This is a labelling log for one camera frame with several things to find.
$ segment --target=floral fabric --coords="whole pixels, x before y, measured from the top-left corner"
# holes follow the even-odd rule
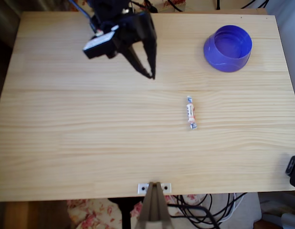
[[[184,195],[185,201],[195,204],[200,201],[201,195]],[[175,204],[173,196],[165,196],[166,202]],[[76,229],[121,229],[122,217],[117,204],[108,199],[78,199],[68,200],[68,213],[71,220],[76,224]],[[135,227],[137,218],[142,209],[142,203],[134,206],[131,214],[131,226]],[[176,208],[169,208],[170,215],[181,215]]]

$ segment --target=wooden table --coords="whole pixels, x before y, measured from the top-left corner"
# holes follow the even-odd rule
[[[0,101],[0,201],[135,196],[149,181],[172,183],[173,194],[294,190],[284,171],[295,155],[295,96],[274,16],[153,20],[155,81],[121,55],[88,60],[81,14],[23,14]],[[202,52],[227,24],[253,40],[235,73]]]

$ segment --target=wire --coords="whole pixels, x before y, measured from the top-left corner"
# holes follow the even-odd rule
[[[221,214],[221,217],[218,220],[216,220],[218,225],[222,224],[223,222],[229,220],[232,217],[232,215],[234,214],[234,212],[236,211],[236,209],[239,207],[240,203],[242,202],[243,197],[244,197],[245,194],[246,193],[242,193],[241,195],[236,197],[236,194],[234,193],[233,194],[233,199],[232,199],[231,202],[230,202],[230,194],[228,194],[226,207],[224,207],[222,210],[220,210],[219,212],[212,215],[213,217],[216,217],[216,216]],[[216,229],[217,227],[215,227],[215,225],[213,224],[212,221],[211,222],[206,221],[206,219],[208,218],[207,215],[205,215],[205,216],[195,216],[189,210],[189,208],[191,208],[191,207],[200,207],[200,204],[202,204],[205,201],[205,199],[206,199],[206,197],[208,195],[210,196],[210,199],[211,199],[211,202],[210,202],[210,205],[209,205],[209,211],[210,211],[211,206],[212,206],[212,195],[211,194],[206,194],[205,197],[203,198],[203,200],[200,201],[200,203],[197,204],[197,205],[187,204],[182,195],[174,196],[175,199],[177,200],[176,207],[179,208],[179,210],[181,211],[183,216],[171,216],[171,217],[172,218],[187,218],[190,221],[190,223],[193,226],[195,226],[196,228],[198,228],[198,229],[203,229],[200,226],[198,226],[198,224],[200,224],[200,223],[207,224],[207,225],[213,225],[213,228],[208,228],[208,229]]]
[[[261,8],[261,7],[265,8],[266,5],[268,4],[268,2],[269,2],[269,0],[265,0],[265,2],[263,2],[258,8]]]
[[[248,7],[249,5],[251,5],[252,3],[254,3],[256,0],[252,0],[250,3],[248,3],[247,5],[243,6],[242,9],[245,9],[246,7]]]
[[[93,29],[94,32],[96,32],[95,25],[93,24],[92,19],[91,19],[91,17],[89,16],[89,14],[88,14],[86,11],[84,11],[84,10],[83,10],[83,9],[82,9],[82,8],[81,8],[81,7],[80,7],[80,6],[79,6],[74,0],[69,0],[69,2],[70,2],[71,4],[73,4],[74,7],[76,7],[76,9],[77,9],[78,11],[82,12],[86,18],[88,18],[88,20],[89,20],[89,22],[90,22],[90,26],[91,26],[91,28]],[[96,12],[95,12],[95,18],[97,19],[98,23],[101,24],[101,20],[100,20],[100,18],[99,18],[99,16],[97,15]]]
[[[236,211],[236,209],[240,206],[240,204],[241,204],[241,202],[242,202],[243,199],[244,199],[244,196],[242,196],[242,198],[240,199],[240,202],[237,204],[237,206],[235,207],[235,209],[231,212],[231,215],[229,215],[229,216],[223,218],[222,220],[220,220],[221,223],[229,220],[232,217],[232,215],[234,214],[234,212]]]
[[[136,5],[136,6],[139,6],[139,7],[141,7],[141,8],[147,9],[146,6],[140,4],[139,2],[136,2],[136,1],[130,1],[130,2],[133,3],[133,4]]]
[[[182,10],[179,9],[171,0],[168,0],[168,3],[170,3],[171,6],[173,6],[173,8],[176,9],[177,11],[182,12]]]
[[[196,209],[196,210],[202,210],[206,213],[206,217],[210,218],[211,222],[213,223],[214,227],[216,229],[220,229],[220,226],[218,225],[218,223],[215,221],[214,217],[212,216],[212,214],[205,208],[202,206],[186,206],[186,205],[178,205],[178,204],[168,204],[169,207],[177,207],[177,208],[185,208],[185,209]]]
[[[220,10],[220,0],[216,1],[216,10]]]

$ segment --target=black device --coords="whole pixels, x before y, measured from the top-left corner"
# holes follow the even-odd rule
[[[295,156],[291,158],[285,173],[290,177],[290,184],[295,187]]]
[[[89,18],[95,36],[83,51],[91,59],[106,55],[109,59],[118,53],[124,55],[136,71],[149,79],[156,75],[156,31],[148,11],[134,13],[129,8],[130,0],[88,0],[95,14],[90,17],[73,0],[69,0],[79,11]],[[149,73],[140,62],[133,44],[142,42],[151,68]]]

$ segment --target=purple plastic container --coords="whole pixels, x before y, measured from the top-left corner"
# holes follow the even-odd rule
[[[204,54],[212,67],[222,72],[235,72],[246,65],[252,46],[252,39],[244,29],[226,25],[206,40]]]

